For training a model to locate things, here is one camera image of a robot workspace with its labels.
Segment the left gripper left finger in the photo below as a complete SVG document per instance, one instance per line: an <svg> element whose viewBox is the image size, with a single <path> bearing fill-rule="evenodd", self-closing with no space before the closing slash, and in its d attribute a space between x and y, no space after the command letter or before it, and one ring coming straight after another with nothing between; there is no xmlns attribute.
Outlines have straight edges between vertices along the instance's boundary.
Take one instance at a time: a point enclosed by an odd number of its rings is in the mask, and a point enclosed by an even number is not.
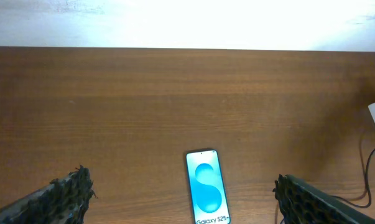
<svg viewBox="0 0 375 224"><path fill-rule="evenodd" d="M88 168L80 166L66 177L0 208L0 224L83 224L96 194Z"/></svg>

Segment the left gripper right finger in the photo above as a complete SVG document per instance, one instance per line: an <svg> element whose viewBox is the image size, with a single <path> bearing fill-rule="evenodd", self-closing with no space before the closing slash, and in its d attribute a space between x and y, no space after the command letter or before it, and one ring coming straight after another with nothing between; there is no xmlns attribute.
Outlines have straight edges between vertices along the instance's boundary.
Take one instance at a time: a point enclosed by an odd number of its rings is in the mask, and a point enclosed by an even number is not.
<svg viewBox="0 0 375 224"><path fill-rule="evenodd" d="M284 224L375 224L375 219L292 175L279 175L273 192Z"/></svg>

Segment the blue screen Galaxy smartphone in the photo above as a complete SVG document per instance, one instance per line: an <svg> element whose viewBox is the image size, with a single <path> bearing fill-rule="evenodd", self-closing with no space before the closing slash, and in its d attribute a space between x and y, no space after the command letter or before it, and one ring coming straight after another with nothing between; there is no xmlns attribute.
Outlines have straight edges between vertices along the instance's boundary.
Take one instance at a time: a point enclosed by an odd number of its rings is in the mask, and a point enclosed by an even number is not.
<svg viewBox="0 0 375 224"><path fill-rule="evenodd" d="M231 224L218 152L190 151L185 155L195 224Z"/></svg>

